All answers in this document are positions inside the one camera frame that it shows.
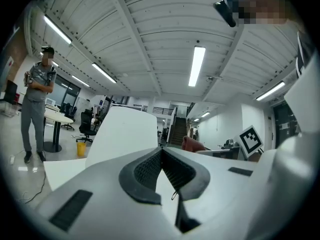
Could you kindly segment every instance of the staircase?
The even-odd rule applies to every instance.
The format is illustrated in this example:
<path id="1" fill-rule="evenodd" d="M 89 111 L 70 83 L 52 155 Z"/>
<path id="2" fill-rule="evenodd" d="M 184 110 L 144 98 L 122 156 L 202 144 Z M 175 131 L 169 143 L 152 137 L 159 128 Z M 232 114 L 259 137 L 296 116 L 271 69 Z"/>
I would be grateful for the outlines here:
<path id="1" fill-rule="evenodd" d="M 181 146 L 183 137 L 187 135 L 186 119 L 176 117 L 170 144 Z"/>

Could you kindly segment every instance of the white ceiling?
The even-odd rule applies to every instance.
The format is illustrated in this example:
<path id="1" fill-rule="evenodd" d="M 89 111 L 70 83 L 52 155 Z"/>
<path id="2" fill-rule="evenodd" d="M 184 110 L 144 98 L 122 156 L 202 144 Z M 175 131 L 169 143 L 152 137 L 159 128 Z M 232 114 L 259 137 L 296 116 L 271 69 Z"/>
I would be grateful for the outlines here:
<path id="1" fill-rule="evenodd" d="M 219 104 L 237 93 L 254 98 L 288 67 L 294 70 L 297 30 L 288 23 L 231 28 L 213 8 L 218 1 L 37 0 L 30 20 L 31 44 L 36 55 L 41 45 L 51 45 L 58 73 L 68 80 L 78 77 L 99 95 Z M 44 13 L 72 45 L 46 25 Z M 196 45 L 206 47 L 206 53 L 197 84 L 189 87 Z M 110 82 L 92 62 L 118 82 Z"/>

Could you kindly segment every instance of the black shoe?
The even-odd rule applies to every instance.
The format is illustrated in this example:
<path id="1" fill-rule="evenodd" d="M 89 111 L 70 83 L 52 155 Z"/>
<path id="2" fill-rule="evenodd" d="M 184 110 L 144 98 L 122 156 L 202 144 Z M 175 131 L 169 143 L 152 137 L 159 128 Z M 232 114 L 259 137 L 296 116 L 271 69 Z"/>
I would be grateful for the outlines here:
<path id="1" fill-rule="evenodd" d="M 32 152 L 31 152 L 31 151 L 27 151 L 27 152 L 25 153 L 24 162 L 25 162 L 26 164 L 30 163 L 30 158 L 31 158 L 31 156 L 32 156 Z"/>
<path id="2" fill-rule="evenodd" d="M 39 156 L 39 158 L 40 158 L 40 160 L 41 160 L 41 162 L 43 163 L 44 161 L 46 161 L 46 158 L 45 158 L 45 156 L 44 156 L 44 154 L 42 153 L 42 152 L 37 152 L 38 153 L 38 156 Z"/>

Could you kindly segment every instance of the yellow bucket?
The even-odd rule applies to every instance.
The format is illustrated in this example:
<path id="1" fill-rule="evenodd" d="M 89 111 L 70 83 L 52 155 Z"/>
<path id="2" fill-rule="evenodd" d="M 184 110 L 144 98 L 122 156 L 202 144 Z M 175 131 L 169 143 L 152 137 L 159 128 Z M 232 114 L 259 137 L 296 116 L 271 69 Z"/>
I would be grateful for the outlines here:
<path id="1" fill-rule="evenodd" d="M 76 143 L 76 152 L 78 157 L 83 157 L 86 151 L 86 143 L 84 142 L 77 142 Z"/>

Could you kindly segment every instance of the man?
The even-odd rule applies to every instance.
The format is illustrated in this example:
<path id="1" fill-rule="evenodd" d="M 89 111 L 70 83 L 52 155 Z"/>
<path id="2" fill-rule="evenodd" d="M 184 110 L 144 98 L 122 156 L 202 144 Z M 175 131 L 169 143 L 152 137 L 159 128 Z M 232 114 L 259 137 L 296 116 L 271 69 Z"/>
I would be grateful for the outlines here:
<path id="1" fill-rule="evenodd" d="M 24 74 L 31 75 L 32 82 L 28 84 L 21 111 L 21 133 L 25 149 L 24 162 L 29 163 L 32 156 L 29 140 L 29 127 L 32 120 L 35 130 L 36 151 L 40 160 L 45 161 L 44 151 L 44 116 L 47 93 L 52 93 L 56 80 L 56 70 L 52 67 L 55 50 L 43 47 L 42 61 L 36 63 L 30 71 Z"/>
<path id="2" fill-rule="evenodd" d="M 296 74 L 299 78 L 309 63 L 315 46 L 304 24 L 288 0 L 227 0 L 233 16 L 245 23 L 284 24 L 287 20 L 294 22 L 298 28 L 298 51 Z"/>

